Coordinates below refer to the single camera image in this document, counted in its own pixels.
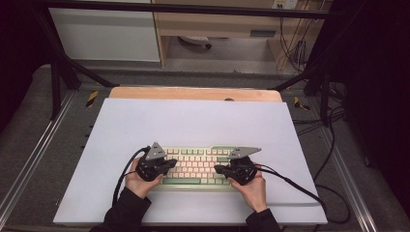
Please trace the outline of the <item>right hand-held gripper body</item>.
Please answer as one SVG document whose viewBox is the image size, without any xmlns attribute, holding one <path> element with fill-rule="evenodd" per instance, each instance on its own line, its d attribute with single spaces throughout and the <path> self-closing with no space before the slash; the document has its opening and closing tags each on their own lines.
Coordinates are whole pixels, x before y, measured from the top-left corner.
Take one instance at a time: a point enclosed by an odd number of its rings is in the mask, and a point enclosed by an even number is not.
<svg viewBox="0 0 410 232">
<path fill-rule="evenodd" d="M 256 168 L 249 156 L 261 151 L 257 147 L 235 147 L 228 155 L 225 177 L 231 178 L 241 186 L 248 184 L 256 175 Z"/>
</svg>

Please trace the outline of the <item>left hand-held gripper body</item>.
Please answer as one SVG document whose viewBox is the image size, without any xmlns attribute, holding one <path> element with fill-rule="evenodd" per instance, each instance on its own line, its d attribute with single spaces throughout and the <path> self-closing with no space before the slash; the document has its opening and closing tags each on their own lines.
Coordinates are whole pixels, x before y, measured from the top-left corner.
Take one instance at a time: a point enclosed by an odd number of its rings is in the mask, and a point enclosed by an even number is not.
<svg viewBox="0 0 410 232">
<path fill-rule="evenodd" d="M 154 142 L 148 151 L 139 159 L 135 169 L 140 178 L 146 182 L 154 181 L 163 174 L 167 164 L 166 153 L 158 142 Z"/>
</svg>

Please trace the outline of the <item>cream pink green keyboard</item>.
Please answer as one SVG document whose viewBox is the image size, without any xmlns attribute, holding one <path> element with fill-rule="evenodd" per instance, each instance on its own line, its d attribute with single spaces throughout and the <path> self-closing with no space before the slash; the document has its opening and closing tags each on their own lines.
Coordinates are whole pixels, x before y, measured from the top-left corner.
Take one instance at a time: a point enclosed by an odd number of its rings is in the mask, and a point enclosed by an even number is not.
<svg viewBox="0 0 410 232">
<path fill-rule="evenodd" d="M 155 190 L 231 191 L 232 187 L 215 165 L 228 165 L 235 147 L 164 147 L 166 160 L 176 159 L 173 170 L 163 177 Z"/>
</svg>

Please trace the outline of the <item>person's left hand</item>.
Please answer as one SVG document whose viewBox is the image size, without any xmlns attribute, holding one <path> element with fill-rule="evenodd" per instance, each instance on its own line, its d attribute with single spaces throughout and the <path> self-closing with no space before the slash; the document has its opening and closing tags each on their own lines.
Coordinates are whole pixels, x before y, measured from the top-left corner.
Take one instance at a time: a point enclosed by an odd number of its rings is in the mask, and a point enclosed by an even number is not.
<svg viewBox="0 0 410 232">
<path fill-rule="evenodd" d="M 159 175 L 154 181 L 146 182 L 135 172 L 138 163 L 139 159 L 134 159 L 132 161 L 132 166 L 130 168 L 131 174 L 128 174 L 125 177 L 125 187 L 131 190 L 139 198 L 143 199 L 153 187 L 161 182 L 163 175 Z"/>
</svg>

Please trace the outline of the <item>person's right hand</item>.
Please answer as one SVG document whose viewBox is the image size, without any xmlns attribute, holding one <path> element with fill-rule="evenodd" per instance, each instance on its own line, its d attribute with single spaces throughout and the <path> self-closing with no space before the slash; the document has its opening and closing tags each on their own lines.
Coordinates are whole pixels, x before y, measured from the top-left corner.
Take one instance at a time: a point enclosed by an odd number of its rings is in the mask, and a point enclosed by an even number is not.
<svg viewBox="0 0 410 232">
<path fill-rule="evenodd" d="M 266 181 L 260 171 L 257 171 L 254 179 L 246 185 L 241 186 L 232 178 L 228 178 L 228 182 L 242 194 L 245 201 L 256 213 L 260 213 L 268 208 L 266 202 Z"/>
</svg>

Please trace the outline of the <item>white table cover sheet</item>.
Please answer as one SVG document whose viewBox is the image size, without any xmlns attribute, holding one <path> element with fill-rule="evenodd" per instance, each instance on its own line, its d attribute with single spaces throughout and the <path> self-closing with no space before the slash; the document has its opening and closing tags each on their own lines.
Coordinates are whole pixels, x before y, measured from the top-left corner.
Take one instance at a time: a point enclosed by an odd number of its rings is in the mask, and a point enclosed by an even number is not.
<svg viewBox="0 0 410 232">
<path fill-rule="evenodd" d="M 261 148 L 251 155 L 275 169 L 267 202 L 282 225 L 324 224 L 322 207 L 288 107 L 283 102 L 107 99 L 54 218 L 58 224 L 100 223 L 131 156 L 162 147 Z"/>
</svg>

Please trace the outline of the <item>black metal stand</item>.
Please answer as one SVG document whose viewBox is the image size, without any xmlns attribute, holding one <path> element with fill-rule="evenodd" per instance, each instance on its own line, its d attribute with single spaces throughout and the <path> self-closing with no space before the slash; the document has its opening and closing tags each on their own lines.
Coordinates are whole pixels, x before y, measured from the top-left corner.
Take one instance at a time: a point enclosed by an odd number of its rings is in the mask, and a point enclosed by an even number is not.
<svg viewBox="0 0 410 232">
<path fill-rule="evenodd" d="M 312 65 L 297 76 L 273 87 L 273 90 L 281 92 L 303 79 L 307 79 L 307 85 L 304 89 L 304 93 L 307 96 L 314 96 L 318 91 L 321 91 L 319 117 L 322 123 L 328 127 L 330 125 L 330 119 L 328 118 L 328 103 L 331 78 L 330 70 L 325 64 Z"/>
<path fill-rule="evenodd" d="M 64 81 L 70 90 L 78 90 L 81 86 L 75 71 L 85 74 L 104 87 L 117 87 L 117 84 L 89 71 L 66 54 L 47 8 L 37 8 L 33 11 L 33 15 L 40 24 L 50 47 L 52 120 L 55 120 L 62 110 L 61 81 Z"/>
</svg>

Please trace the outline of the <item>white chair base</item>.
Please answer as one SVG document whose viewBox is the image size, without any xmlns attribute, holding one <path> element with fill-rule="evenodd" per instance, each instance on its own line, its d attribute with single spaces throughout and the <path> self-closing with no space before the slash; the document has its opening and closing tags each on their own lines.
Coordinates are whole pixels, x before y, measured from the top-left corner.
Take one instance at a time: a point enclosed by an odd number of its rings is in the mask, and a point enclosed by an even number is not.
<svg viewBox="0 0 410 232">
<path fill-rule="evenodd" d="M 212 47 L 207 37 L 180 36 L 180 39 L 189 44 L 204 45 L 207 49 L 210 49 Z"/>
</svg>

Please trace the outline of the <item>grey desk label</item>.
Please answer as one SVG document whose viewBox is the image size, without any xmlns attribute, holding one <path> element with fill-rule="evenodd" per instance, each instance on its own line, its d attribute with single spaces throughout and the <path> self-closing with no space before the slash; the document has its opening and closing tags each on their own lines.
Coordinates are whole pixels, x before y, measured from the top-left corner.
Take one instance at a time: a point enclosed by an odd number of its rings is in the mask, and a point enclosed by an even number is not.
<svg viewBox="0 0 410 232">
<path fill-rule="evenodd" d="M 273 38 L 276 35 L 276 30 L 250 30 L 249 35 L 253 38 Z"/>
</svg>

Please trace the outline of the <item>white cabinet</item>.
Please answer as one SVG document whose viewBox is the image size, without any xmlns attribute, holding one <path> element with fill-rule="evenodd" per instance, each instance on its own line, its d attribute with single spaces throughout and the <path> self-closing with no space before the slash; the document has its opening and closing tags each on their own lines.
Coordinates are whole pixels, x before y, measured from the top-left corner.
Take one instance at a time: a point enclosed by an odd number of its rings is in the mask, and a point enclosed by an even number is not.
<svg viewBox="0 0 410 232">
<path fill-rule="evenodd" d="M 151 13 L 50 9 L 66 53 L 78 60 L 159 62 Z"/>
</svg>

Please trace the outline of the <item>light wooden desk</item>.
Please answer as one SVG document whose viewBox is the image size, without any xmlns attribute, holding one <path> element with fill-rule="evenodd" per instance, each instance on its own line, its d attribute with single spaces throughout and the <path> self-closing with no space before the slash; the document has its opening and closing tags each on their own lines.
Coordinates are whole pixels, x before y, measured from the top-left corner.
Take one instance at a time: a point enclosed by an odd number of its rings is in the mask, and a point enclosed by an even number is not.
<svg viewBox="0 0 410 232">
<path fill-rule="evenodd" d="M 274 0 L 151 0 L 154 4 L 204 5 L 220 7 L 273 9 Z M 333 0 L 298 0 L 297 11 L 327 12 Z M 268 42 L 280 70 L 288 63 L 287 52 L 297 41 L 315 40 L 322 24 L 310 19 L 273 18 L 267 16 L 222 14 L 154 14 L 161 63 L 166 63 L 169 39 L 172 37 L 252 38 Z M 276 30 L 273 38 L 253 38 L 250 30 Z M 312 29 L 305 37 L 303 31 Z"/>
</svg>

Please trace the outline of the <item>black curtain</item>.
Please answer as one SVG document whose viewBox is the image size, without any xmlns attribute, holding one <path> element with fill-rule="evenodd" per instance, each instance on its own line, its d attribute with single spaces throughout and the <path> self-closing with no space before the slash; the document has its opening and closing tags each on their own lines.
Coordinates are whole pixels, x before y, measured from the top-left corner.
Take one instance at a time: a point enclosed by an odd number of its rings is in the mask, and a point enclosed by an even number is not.
<svg viewBox="0 0 410 232">
<path fill-rule="evenodd" d="M 0 132 L 9 124 L 33 80 L 49 62 L 30 0 L 0 0 Z"/>
<path fill-rule="evenodd" d="M 410 215 L 410 0 L 366 0 L 334 75 L 366 154 Z"/>
</svg>

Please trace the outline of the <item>aluminium rail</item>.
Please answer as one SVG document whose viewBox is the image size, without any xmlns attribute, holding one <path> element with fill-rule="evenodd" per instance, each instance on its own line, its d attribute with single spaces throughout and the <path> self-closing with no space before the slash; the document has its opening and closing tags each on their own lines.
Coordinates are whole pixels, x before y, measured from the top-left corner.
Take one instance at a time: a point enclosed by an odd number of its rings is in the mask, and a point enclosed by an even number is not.
<svg viewBox="0 0 410 232">
<path fill-rule="evenodd" d="M 57 116 L 50 120 L 47 124 L 42 136 L 38 140 L 35 148 L 31 152 L 28 160 L 24 163 L 24 166 L 18 173 L 13 185 L 10 187 L 8 193 L 0 203 L 0 228 L 7 222 L 10 214 L 12 213 L 18 199 L 24 192 L 28 182 L 31 179 L 34 171 L 40 163 L 44 152 L 50 144 L 54 134 L 57 132 L 61 122 L 63 121 L 67 111 L 72 105 L 73 98 L 76 95 L 76 91 L 69 91 L 64 97 L 61 103 L 61 110 Z"/>
<path fill-rule="evenodd" d="M 327 145 L 332 148 L 331 157 L 338 177 L 346 192 L 349 203 L 355 213 L 356 219 L 360 224 L 363 232 L 377 232 L 377 226 L 369 212 L 366 202 L 364 201 L 353 176 L 346 165 L 342 154 L 336 144 L 336 138 L 332 136 L 331 131 L 327 128 L 321 129 Z"/>
</svg>

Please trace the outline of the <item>black horizontal frame bar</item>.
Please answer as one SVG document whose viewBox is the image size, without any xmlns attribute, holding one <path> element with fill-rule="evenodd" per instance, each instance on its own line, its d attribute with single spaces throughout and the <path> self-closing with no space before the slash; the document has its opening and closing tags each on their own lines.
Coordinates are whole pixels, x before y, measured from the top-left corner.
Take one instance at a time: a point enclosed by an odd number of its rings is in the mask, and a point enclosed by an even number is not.
<svg viewBox="0 0 410 232">
<path fill-rule="evenodd" d="M 288 18 L 327 19 L 340 16 L 340 13 L 295 11 L 295 10 L 268 10 L 256 8 L 199 6 L 199 5 L 172 5 L 123 3 L 80 0 L 38 0 L 38 3 L 48 8 L 103 10 L 124 12 L 151 12 L 173 14 L 203 14 L 203 15 L 246 15 Z"/>
</svg>

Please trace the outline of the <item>white wall socket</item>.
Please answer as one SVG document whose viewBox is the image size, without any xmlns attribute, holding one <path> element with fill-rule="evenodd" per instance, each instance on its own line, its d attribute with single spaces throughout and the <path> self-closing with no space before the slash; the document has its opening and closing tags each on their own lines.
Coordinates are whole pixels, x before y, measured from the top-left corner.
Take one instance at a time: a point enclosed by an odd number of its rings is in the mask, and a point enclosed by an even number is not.
<svg viewBox="0 0 410 232">
<path fill-rule="evenodd" d="M 274 0 L 273 9 L 293 10 L 297 4 L 298 0 Z"/>
</svg>

